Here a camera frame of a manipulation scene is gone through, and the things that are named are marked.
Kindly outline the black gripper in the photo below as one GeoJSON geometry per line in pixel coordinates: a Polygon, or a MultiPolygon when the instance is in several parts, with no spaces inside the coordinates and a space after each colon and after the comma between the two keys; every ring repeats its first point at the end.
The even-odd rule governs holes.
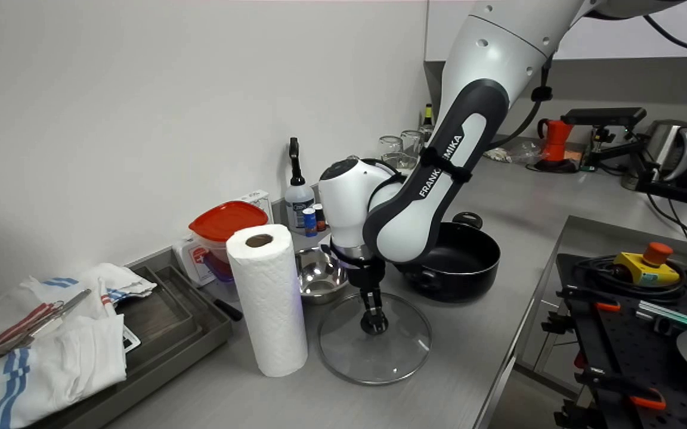
{"type": "Polygon", "coordinates": [[[390,329],[390,317],[383,311],[383,294],[380,282],[385,280],[385,263],[380,258],[373,258],[367,250],[347,250],[332,244],[332,256],[338,263],[338,268],[347,272],[348,284],[360,292],[360,298],[366,303],[366,311],[360,314],[360,329],[366,334],[373,334],[371,312],[375,312],[375,327],[377,334],[390,329]]]}

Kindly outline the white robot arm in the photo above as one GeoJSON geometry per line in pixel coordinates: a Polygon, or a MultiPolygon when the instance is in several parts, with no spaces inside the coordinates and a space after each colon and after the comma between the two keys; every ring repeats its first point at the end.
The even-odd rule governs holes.
{"type": "Polygon", "coordinates": [[[441,72],[441,107],[419,165],[396,171],[362,157],[329,165],[319,201],[332,250],[360,288],[366,334],[390,327],[380,282],[387,263],[412,263],[434,244],[441,215],[470,181],[478,160],[509,118],[532,73],[582,20],[633,20],[685,0],[476,0],[441,72]]]}

